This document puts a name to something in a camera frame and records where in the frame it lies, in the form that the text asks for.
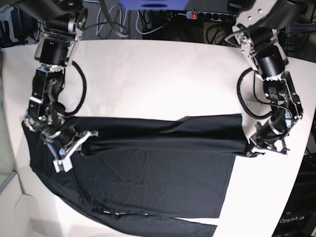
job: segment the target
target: black cloth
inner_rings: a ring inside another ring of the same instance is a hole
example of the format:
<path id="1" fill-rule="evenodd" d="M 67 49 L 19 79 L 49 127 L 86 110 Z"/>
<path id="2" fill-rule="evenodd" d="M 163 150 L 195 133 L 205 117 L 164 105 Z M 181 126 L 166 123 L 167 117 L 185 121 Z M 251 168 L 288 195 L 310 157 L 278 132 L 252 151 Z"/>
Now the black cloth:
<path id="1" fill-rule="evenodd" d="M 235 156 L 247 143 L 241 115 L 179 121 L 76 118 L 97 130 L 56 173 L 38 132 L 24 127 L 31 168 L 69 206 L 120 232 L 144 237 L 211 237 L 216 226 L 176 218 L 218 218 Z"/>

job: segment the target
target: power strip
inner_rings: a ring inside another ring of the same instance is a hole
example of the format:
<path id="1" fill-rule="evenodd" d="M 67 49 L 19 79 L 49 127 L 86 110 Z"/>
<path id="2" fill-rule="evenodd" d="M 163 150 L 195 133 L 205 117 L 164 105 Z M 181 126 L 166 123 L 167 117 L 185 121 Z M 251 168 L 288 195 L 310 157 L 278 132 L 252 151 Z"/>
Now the power strip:
<path id="1" fill-rule="evenodd" d="M 186 17 L 189 20 L 232 22 L 236 15 L 209 11 L 187 11 Z"/>

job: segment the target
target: white tabletop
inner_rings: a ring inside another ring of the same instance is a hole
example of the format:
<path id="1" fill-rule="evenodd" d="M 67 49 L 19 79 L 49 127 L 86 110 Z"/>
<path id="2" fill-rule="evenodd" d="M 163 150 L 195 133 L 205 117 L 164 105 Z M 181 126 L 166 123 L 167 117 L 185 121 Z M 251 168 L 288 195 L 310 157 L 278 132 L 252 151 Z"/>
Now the white tabletop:
<path id="1" fill-rule="evenodd" d="M 4 54 L 5 117 L 25 193 L 36 198 L 48 236 L 124 236 L 69 208 L 29 168 L 28 146 L 20 123 L 39 66 L 34 60 L 35 49 L 35 45 L 14 47 Z M 83 41 L 74 60 L 88 84 L 85 103 L 77 116 L 178 120 L 242 113 L 246 136 L 255 131 L 256 121 L 245 114 L 237 98 L 237 80 L 249 68 L 238 49 L 171 41 Z M 284 210 L 316 107 L 315 64 L 290 59 L 287 70 L 304 108 L 303 119 L 286 138 L 291 151 L 287 156 L 236 158 L 220 218 L 191 220 L 218 225 L 214 237 L 270 237 Z M 262 84 L 257 86 L 263 96 Z M 245 99 L 252 100 L 252 75 L 245 78 L 242 91 Z M 78 104 L 81 92 L 81 79 L 70 67 L 59 101 L 70 111 Z M 269 110 L 257 103 L 248 104 L 258 114 Z"/>

